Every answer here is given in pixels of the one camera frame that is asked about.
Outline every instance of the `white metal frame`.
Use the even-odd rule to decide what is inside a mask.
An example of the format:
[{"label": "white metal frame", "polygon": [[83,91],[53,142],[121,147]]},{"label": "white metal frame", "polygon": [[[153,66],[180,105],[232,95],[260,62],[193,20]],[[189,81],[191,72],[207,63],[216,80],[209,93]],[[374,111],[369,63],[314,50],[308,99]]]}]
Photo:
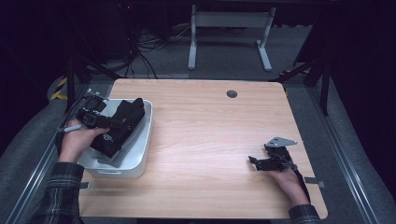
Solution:
[{"label": "white metal frame", "polygon": [[197,52],[197,27],[248,27],[262,28],[264,30],[261,40],[257,40],[257,48],[262,57],[265,71],[271,71],[272,67],[265,50],[265,43],[270,33],[271,24],[275,16],[276,8],[272,7],[269,12],[208,12],[197,11],[196,5],[192,6],[191,12],[191,46],[189,69],[195,69]]}]

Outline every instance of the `plaid sleeve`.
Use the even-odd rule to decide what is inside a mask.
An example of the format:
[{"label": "plaid sleeve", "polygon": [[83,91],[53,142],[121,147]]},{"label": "plaid sleeve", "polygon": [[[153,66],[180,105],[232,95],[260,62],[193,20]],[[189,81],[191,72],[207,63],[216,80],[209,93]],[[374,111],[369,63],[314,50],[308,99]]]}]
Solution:
[{"label": "plaid sleeve", "polygon": [[78,195],[83,172],[81,165],[57,162],[30,223],[82,223]]},{"label": "plaid sleeve", "polygon": [[289,215],[293,224],[322,223],[317,210],[311,204],[294,206],[289,210]]}]

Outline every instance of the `right hand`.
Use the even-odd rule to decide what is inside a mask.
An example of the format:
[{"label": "right hand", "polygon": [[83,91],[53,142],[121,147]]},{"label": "right hand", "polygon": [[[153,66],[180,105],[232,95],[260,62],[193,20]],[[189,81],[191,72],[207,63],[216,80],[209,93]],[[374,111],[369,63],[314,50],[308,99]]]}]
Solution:
[{"label": "right hand", "polygon": [[[68,122],[67,127],[81,124],[77,119],[72,119]],[[94,128],[87,129],[82,126],[81,129],[72,131],[64,134],[64,140],[62,141],[61,154],[59,155],[58,161],[63,162],[77,162],[82,151],[87,149],[93,139],[101,134],[107,133],[109,128]]]},{"label": "right hand", "polygon": [[303,189],[300,186],[297,175],[291,170],[290,167],[286,168],[282,172],[266,171],[266,173],[274,178],[283,191],[285,191],[285,193],[289,196],[292,206],[310,204]]}]

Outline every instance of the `finger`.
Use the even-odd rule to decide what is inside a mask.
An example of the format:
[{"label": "finger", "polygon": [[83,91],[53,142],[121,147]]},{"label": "finger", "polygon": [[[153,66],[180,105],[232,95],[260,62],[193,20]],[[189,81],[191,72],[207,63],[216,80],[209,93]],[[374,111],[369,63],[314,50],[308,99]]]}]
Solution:
[{"label": "finger", "polygon": [[79,122],[79,120],[78,119],[70,119],[68,122],[67,122],[67,127],[71,127],[71,126],[75,126],[75,125],[79,125],[79,124],[81,124],[81,122]]},{"label": "finger", "polygon": [[95,134],[98,135],[101,133],[107,133],[108,131],[110,131],[110,128],[96,128],[93,130],[94,130]]}]

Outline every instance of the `gray carpet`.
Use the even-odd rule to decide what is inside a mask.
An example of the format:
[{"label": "gray carpet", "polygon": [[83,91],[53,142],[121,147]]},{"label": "gray carpet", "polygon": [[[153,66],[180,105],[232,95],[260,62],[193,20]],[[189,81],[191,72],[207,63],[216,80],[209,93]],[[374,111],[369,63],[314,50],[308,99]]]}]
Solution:
[{"label": "gray carpet", "polygon": [[[267,80],[277,77],[282,70],[292,68],[293,60],[309,29],[309,27],[282,27],[271,30],[266,49],[273,66],[272,72],[263,70],[260,55],[254,43],[256,39],[260,39],[261,32],[255,29],[246,29],[239,35],[220,29],[200,31],[197,64],[194,71],[187,69],[190,49],[188,39],[181,39],[164,49],[155,49],[143,54],[151,62],[159,78]],[[153,78],[151,72],[147,77],[148,69],[138,58],[134,60],[132,69],[136,78]],[[127,76],[133,77],[132,72],[129,71]],[[326,188],[321,191],[329,216],[323,221],[324,223],[364,223],[361,210],[335,158],[329,135],[320,121],[320,114],[315,111],[314,105],[317,102],[311,100],[308,89],[301,85],[302,78],[304,78],[302,75],[294,77],[285,83],[285,87],[289,93],[290,107],[316,176],[318,180],[326,184]],[[111,88],[112,82],[98,75],[93,78],[91,88],[105,93]],[[29,181],[30,174],[54,135],[64,109],[65,101],[50,101],[46,108],[26,124],[0,159],[0,201],[6,202],[0,209],[0,223],[6,223],[8,215]],[[330,89],[329,114],[328,119],[363,183],[378,222],[396,223],[395,203],[367,159],[333,84]],[[23,211],[21,222],[25,222],[31,215],[42,195],[47,177],[46,175],[43,179],[43,184],[37,190],[28,208]],[[86,223],[98,224],[135,223],[133,218],[84,217],[83,219]],[[289,223],[283,219],[272,222]]]}]

